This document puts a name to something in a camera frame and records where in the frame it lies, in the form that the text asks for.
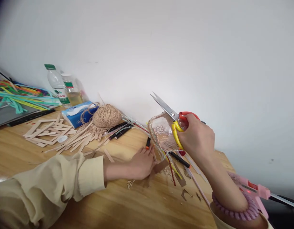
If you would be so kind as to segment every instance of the beige sleeve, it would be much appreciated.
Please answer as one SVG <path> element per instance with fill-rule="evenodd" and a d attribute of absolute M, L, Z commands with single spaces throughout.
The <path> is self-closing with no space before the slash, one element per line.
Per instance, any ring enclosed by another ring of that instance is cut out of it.
<path fill-rule="evenodd" d="M 0 183 L 0 228 L 49 228 L 68 200 L 104 189 L 103 156 L 57 155 Z"/>
<path fill-rule="evenodd" d="M 211 207 L 210 207 L 210 211 L 211 211 L 211 213 L 212 213 L 212 215 L 213 215 L 213 217 L 214 217 L 214 220 L 215 220 L 215 223 L 216 223 L 218 229 L 235 229 L 234 227 L 232 227 L 232 226 L 226 224 L 226 223 L 223 222 L 221 219 L 219 219 L 219 217 L 216 216 L 216 215 L 214 214 L 214 211 L 213 211 L 212 208 L 213 208 L 213 206 L 211 205 Z M 272 225 L 271 225 L 271 224 L 269 223 L 269 221 L 263 216 L 263 214 L 260 214 L 260 216 L 264 219 L 264 221 L 267 221 L 267 223 L 268 223 L 268 229 L 273 229 Z"/>

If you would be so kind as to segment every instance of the twine ball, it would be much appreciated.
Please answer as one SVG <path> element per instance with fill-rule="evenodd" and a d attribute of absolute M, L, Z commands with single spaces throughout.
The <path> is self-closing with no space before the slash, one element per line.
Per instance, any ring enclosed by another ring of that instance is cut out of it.
<path fill-rule="evenodd" d="M 110 104 L 99 107 L 93 115 L 93 123 L 97 128 L 102 130 L 107 130 L 116 126 L 120 120 L 120 111 Z"/>

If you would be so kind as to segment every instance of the scissor blade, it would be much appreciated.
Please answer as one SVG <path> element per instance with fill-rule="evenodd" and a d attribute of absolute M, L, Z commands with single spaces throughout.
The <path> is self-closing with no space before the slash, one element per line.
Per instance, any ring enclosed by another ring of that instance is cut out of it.
<path fill-rule="evenodd" d="M 177 121 L 179 119 L 179 114 L 177 114 L 173 109 L 171 109 L 157 94 L 153 92 L 153 94 L 156 96 L 154 97 L 151 95 L 154 100 L 166 111 L 166 113 L 174 120 Z"/>

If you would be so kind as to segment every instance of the wooden table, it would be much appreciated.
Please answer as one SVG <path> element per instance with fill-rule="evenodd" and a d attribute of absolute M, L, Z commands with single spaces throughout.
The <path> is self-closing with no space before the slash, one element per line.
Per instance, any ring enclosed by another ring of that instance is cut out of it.
<path fill-rule="evenodd" d="M 54 112 L 39 119 L 55 119 Z M 33 169 L 38 163 L 48 160 L 56 154 L 43 151 L 52 148 L 38 147 L 22 136 L 30 128 L 31 123 L 23 123 L 14 127 L 0 127 L 0 182 L 17 173 Z M 128 131 L 118 140 L 110 141 L 99 152 L 106 148 L 113 158 L 128 161 L 136 151 L 146 145 L 147 135 L 137 129 Z M 84 152 L 95 149 L 97 141 L 92 141 Z M 224 153 L 216 151 L 225 168 L 234 171 Z M 72 155 L 69 150 L 64 155 Z M 182 174 L 183 166 L 177 163 Z M 192 168 L 196 180 L 211 201 L 211 187 Z M 144 188 L 141 182 L 135 181 L 131 190 L 127 188 L 127 180 L 109 182 L 105 190 L 93 193 L 80 202 L 71 200 L 52 228 L 216 228 L 210 210 L 202 199 L 193 180 L 185 177 L 184 187 L 190 194 L 181 197 L 182 188 L 176 181 L 176 187 L 171 176 L 157 174 L 150 181 L 150 187 Z"/>

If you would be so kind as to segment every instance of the purple hair tie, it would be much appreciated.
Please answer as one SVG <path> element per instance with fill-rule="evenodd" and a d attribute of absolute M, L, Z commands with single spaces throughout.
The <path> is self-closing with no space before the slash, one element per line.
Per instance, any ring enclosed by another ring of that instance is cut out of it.
<path fill-rule="evenodd" d="M 256 206 L 256 204 L 254 203 L 253 199 L 246 193 L 242 193 L 244 195 L 244 197 L 246 198 L 246 200 L 248 201 L 248 208 L 247 210 L 245 210 L 244 212 L 233 212 L 230 211 L 228 209 L 226 209 L 225 207 L 223 207 L 217 200 L 217 198 L 215 197 L 214 193 L 211 195 L 213 198 L 213 202 L 215 203 L 215 205 L 217 206 L 217 208 L 220 209 L 220 211 L 222 211 L 225 215 L 230 216 L 231 218 L 235 218 L 237 220 L 242 220 L 242 221 L 251 221 L 254 220 L 258 217 L 259 215 L 259 211 L 258 208 Z"/>

